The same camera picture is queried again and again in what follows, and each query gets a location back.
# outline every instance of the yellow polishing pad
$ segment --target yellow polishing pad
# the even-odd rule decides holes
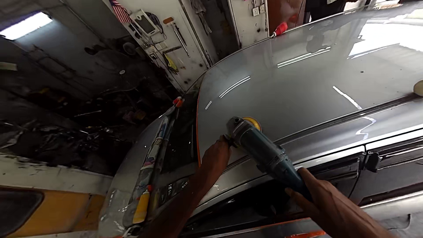
[[[423,80],[418,81],[413,88],[415,94],[423,97]]]
[[[256,119],[249,117],[249,116],[244,116],[242,119],[246,120],[251,125],[253,125],[255,128],[257,128],[259,131],[261,131],[260,123]]]

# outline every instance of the yellow bottle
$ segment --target yellow bottle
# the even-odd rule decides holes
[[[135,210],[134,218],[132,219],[132,223],[141,223],[146,219],[147,216],[147,208],[148,208],[148,200],[150,199],[150,192],[148,185],[147,190],[141,195],[140,200],[138,201],[137,209]]]

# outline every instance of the angle grinder polisher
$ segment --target angle grinder polisher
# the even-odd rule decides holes
[[[226,127],[230,142],[250,154],[260,171],[312,201],[310,192],[285,154],[285,150],[261,132],[261,126],[256,120],[251,117],[234,116],[226,123]]]

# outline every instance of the car roof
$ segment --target car roof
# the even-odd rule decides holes
[[[294,163],[420,127],[421,117],[412,118],[423,109],[412,94],[423,79],[419,8],[422,2],[355,9],[256,43],[213,66],[199,95],[200,156],[226,133],[233,116],[258,120]],[[263,175],[245,156],[233,150],[229,169],[202,204]]]

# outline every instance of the electrical outlet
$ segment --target electrical outlet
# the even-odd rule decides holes
[[[162,50],[163,49],[163,47],[161,46],[160,43],[155,44],[155,47],[156,47],[157,50]]]
[[[253,17],[258,16],[260,14],[260,11],[258,10],[258,7],[253,8]]]
[[[154,48],[154,46],[150,46],[147,49],[145,49],[146,53],[151,55],[152,53],[156,52],[156,49]]]
[[[163,49],[166,49],[168,47],[166,42],[161,42],[160,45],[162,46]]]
[[[260,5],[260,14],[266,12],[266,6],[264,4]]]

